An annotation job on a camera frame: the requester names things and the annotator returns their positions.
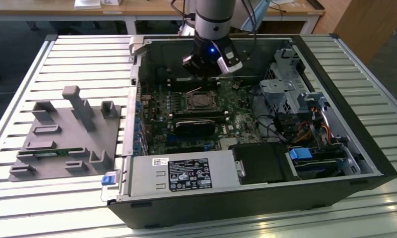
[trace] aluminum slotted table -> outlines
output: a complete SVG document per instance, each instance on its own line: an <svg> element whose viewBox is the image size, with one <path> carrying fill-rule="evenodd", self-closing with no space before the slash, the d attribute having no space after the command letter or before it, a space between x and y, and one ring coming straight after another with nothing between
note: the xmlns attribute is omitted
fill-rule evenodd
<svg viewBox="0 0 397 238"><path fill-rule="evenodd" d="M92 106L122 107L130 87L129 36L48 38L0 121L0 237L365 237L397 236L397 179L332 207L188 224L129 229L101 201L101 176L9 182L9 168L34 117L34 101L68 107L61 89L78 85ZM397 101L340 39L302 37L397 170ZM313 87L320 88L308 73ZM121 163L122 108L114 168Z"/></svg>

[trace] blue plastic latch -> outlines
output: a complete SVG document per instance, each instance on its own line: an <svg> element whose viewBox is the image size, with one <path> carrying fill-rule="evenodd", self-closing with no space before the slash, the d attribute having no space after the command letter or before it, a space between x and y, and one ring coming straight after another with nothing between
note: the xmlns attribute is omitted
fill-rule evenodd
<svg viewBox="0 0 397 238"><path fill-rule="evenodd" d="M293 148L289 151L292 160L312 159L313 156L308 148Z"/></svg>
<svg viewBox="0 0 397 238"><path fill-rule="evenodd" d="M101 178L101 185L114 185L116 184L116 175L105 175Z"/></svg>

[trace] table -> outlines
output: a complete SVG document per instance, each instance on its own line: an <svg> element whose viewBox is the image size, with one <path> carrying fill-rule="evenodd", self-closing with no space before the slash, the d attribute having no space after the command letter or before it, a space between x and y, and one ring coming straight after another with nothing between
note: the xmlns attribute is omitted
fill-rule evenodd
<svg viewBox="0 0 397 238"><path fill-rule="evenodd" d="M101 176L8 182L9 167L34 120L34 101L50 100L54 107L70 106L62 100L61 89L77 84L81 97L92 106L104 100L125 106L132 67L129 38L60 36L44 42L0 121L0 237L397 236L397 179L330 207L134 231L100 199ZM340 39L328 35L302 39L397 170L397 101ZM305 73L317 90L313 74ZM125 107L121 115L122 129ZM122 141L122 130L118 136ZM121 142L116 154L117 169Z"/></svg>
<svg viewBox="0 0 397 238"><path fill-rule="evenodd" d="M124 0L120 6L102 5L100 9L74 10L74 0L0 0L0 21L125 21L128 33L134 35L137 20L181 20L169 0ZM301 33L312 33L324 10L306 0L281 5L282 21L304 21ZM280 11L268 9L265 21L280 21Z"/></svg>

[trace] metal bracket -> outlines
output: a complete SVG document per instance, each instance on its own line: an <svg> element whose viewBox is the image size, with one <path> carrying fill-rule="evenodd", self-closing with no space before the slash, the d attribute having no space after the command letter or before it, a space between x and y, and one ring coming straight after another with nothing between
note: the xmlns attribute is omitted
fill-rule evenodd
<svg viewBox="0 0 397 238"><path fill-rule="evenodd" d="M129 52L132 56L142 53L145 51L144 46L150 44L150 41L144 41L144 36L133 36L129 40Z"/></svg>

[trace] gray plastic post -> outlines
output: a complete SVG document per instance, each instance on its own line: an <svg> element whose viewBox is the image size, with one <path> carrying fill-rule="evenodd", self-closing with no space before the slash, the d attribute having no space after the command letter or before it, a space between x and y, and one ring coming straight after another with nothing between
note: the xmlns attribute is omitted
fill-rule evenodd
<svg viewBox="0 0 397 238"><path fill-rule="evenodd" d="M50 101L36 102L32 109L32 114L34 115L34 118L37 118L40 123L54 123L49 115L49 112L54 111L56 108L53 107Z"/></svg>
<svg viewBox="0 0 397 238"><path fill-rule="evenodd" d="M73 110L78 116L78 119L81 120L84 127L85 127L85 130L94 131L96 125L94 125L92 117L90 117L92 108L90 108L89 104L84 103L84 101L80 98L78 86L65 86L61 95L62 95L64 99L69 100Z"/></svg>
<svg viewBox="0 0 397 238"><path fill-rule="evenodd" d="M113 101L102 101L100 111L104 119L117 118L117 110Z"/></svg>
<svg viewBox="0 0 397 238"><path fill-rule="evenodd" d="M112 159L109 158L105 150L101 152L101 156L96 155L96 153L90 152L89 163L96 170L106 170L112 166Z"/></svg>

